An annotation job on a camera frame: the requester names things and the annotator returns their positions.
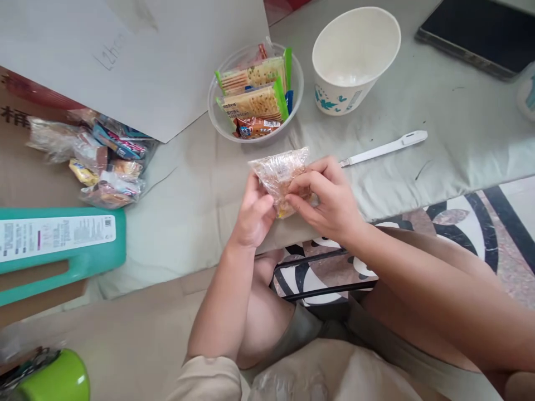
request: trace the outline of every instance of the product label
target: product label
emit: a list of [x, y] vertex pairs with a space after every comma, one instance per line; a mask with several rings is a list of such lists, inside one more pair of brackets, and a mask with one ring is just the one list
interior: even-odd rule
[[279, 182], [288, 181], [291, 178], [291, 171], [285, 164], [280, 164], [275, 169], [277, 180]]
[[115, 216], [30, 218], [0, 221], [0, 263], [112, 242]]

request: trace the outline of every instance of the leg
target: leg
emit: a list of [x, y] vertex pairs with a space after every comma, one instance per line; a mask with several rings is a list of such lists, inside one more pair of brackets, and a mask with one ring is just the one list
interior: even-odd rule
[[245, 336], [237, 358], [240, 369], [251, 368], [270, 355], [294, 315], [295, 305], [269, 288], [273, 270], [282, 257], [283, 251], [276, 250], [255, 260]]
[[[454, 243], [424, 234], [381, 227], [392, 237], [419, 248], [450, 265], [476, 277], [488, 285], [501, 288], [490, 267], [471, 252]], [[362, 306], [375, 319], [420, 350], [451, 365], [472, 371], [478, 368], [461, 352], [444, 340], [418, 315], [412, 312], [383, 282], [371, 291]]]

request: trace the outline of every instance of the barcode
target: barcode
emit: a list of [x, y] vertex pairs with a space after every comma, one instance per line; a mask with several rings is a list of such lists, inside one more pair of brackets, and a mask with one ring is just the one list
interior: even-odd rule
[[264, 120], [264, 126], [280, 126], [280, 122]]

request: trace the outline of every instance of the black tablet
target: black tablet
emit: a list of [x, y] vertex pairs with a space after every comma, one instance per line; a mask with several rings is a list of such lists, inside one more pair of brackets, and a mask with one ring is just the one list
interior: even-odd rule
[[443, 0], [416, 38], [502, 80], [535, 61], [535, 16], [491, 0]]

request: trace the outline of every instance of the teal plastic container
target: teal plastic container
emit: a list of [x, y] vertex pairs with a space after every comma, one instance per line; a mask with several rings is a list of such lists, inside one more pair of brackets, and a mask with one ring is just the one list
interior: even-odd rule
[[0, 208], [0, 274], [69, 262], [65, 273], [0, 292], [0, 306], [121, 266], [126, 230], [122, 209]]

